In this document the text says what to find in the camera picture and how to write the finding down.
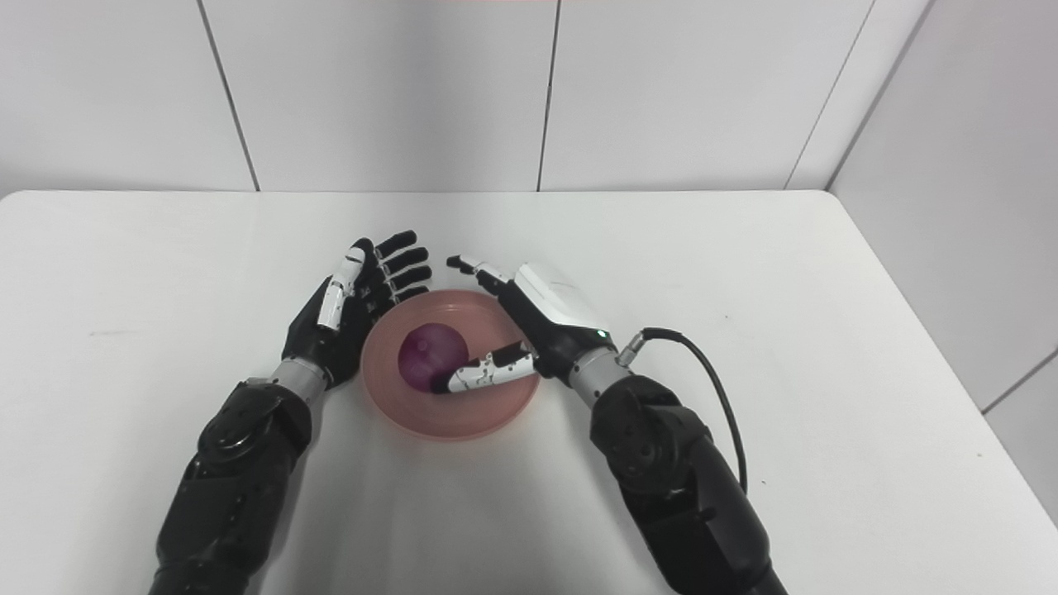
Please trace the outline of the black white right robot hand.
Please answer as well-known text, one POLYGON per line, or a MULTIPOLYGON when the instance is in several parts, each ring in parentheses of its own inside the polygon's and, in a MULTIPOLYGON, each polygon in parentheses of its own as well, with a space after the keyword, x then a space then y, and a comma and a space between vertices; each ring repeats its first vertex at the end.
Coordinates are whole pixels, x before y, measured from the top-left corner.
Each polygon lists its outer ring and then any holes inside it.
POLYGON ((525 263, 507 276, 480 259, 461 254, 446 267, 472 276, 496 298, 522 338, 436 375, 433 394, 498 387, 532 375, 555 378, 592 407, 606 389, 630 375, 617 364, 617 347, 601 317, 574 285, 536 264, 525 263))

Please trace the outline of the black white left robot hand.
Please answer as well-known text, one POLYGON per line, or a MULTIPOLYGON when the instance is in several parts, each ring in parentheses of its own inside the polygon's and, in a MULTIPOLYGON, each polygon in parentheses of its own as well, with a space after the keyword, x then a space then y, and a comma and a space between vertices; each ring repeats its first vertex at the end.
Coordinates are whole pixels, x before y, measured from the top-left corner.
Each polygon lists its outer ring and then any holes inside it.
POLYGON ((358 373, 375 324, 401 302, 427 293, 432 275, 416 232, 380 244, 360 238, 288 325, 282 359, 310 363, 322 371, 326 387, 339 387, 358 373))

